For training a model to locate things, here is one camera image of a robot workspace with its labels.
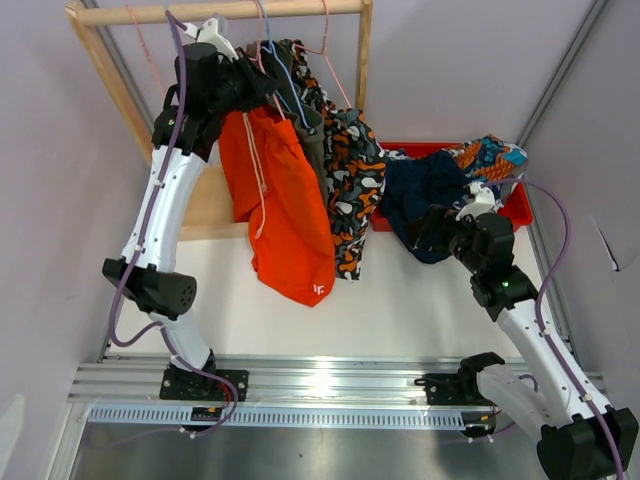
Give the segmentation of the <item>colourful graphic print shorts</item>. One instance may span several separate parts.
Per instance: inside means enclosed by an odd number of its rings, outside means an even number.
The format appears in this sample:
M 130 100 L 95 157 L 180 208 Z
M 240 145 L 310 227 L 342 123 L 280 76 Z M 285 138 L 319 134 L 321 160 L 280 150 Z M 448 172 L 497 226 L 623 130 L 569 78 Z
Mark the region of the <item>colourful graphic print shorts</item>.
M 519 146 L 503 141 L 493 135 L 456 143 L 455 146 L 444 148 L 456 161 L 458 167 L 473 181 L 491 182 L 491 187 L 499 207 L 503 207 L 509 200 L 513 187 L 509 184 L 498 185 L 498 180 L 520 177 L 527 167 L 527 153 Z M 459 210 L 466 202 L 468 191 L 453 209 Z

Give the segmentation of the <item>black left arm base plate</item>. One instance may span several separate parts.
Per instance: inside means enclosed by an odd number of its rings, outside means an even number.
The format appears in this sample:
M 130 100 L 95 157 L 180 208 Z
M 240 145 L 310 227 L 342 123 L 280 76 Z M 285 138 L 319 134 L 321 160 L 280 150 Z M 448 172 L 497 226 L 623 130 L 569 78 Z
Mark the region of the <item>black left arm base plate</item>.
M 222 369 L 216 375 L 234 385 L 239 402 L 244 402 L 249 386 L 247 370 Z M 159 397 L 162 400 L 231 402 L 233 395 L 228 386 L 192 371 L 170 364 L 163 374 Z

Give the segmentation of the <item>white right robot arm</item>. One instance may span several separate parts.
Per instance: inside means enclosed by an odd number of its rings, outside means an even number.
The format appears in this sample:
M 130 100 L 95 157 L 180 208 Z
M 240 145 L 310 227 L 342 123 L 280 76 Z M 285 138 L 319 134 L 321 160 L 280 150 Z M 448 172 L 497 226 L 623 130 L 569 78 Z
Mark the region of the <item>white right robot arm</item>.
M 410 223 L 408 238 L 414 247 L 450 254 L 469 271 L 475 300 L 537 382 L 529 386 L 502 361 L 487 360 L 458 376 L 458 395 L 501 407 L 534 442 L 548 478 L 623 478 L 639 423 L 593 385 L 543 314 L 541 291 L 514 262 L 511 221 L 492 212 L 462 216 L 433 206 Z

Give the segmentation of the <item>navy blue shorts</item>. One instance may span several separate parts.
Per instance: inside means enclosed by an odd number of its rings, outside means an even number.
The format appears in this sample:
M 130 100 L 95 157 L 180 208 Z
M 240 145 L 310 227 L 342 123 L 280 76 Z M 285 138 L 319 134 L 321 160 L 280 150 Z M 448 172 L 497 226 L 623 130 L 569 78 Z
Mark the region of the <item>navy blue shorts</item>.
M 430 243 L 415 248 L 409 225 L 422 219 L 433 205 L 453 208 L 465 195 L 468 178 L 446 150 L 415 158 L 402 150 L 387 150 L 384 192 L 378 209 L 392 231 L 418 261 L 436 264 L 447 252 L 431 252 Z

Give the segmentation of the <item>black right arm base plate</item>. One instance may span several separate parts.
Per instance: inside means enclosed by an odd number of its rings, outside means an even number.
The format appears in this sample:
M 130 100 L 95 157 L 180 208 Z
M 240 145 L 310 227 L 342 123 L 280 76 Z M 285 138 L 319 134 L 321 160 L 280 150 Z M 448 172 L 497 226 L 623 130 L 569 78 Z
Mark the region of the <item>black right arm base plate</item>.
M 421 387 L 428 405 L 432 406 L 490 406 L 474 379 L 463 374 L 427 373 L 413 381 Z

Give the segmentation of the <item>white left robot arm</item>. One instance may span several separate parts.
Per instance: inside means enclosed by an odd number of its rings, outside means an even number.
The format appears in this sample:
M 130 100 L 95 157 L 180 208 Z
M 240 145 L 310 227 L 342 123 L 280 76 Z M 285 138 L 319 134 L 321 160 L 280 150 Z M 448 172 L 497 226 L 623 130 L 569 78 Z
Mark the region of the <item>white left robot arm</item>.
M 204 367 L 213 353 L 193 316 L 197 281 L 175 269 L 177 244 L 227 117 L 263 105 L 275 81 L 242 49 L 203 41 L 179 48 L 175 71 L 154 121 L 151 170 L 137 219 L 120 256 L 105 259 L 102 274 L 116 289 L 109 328 L 116 328 L 122 301 L 132 301 L 160 328 L 172 363 L 186 370 L 182 388 L 204 400 L 215 392 L 217 376 Z

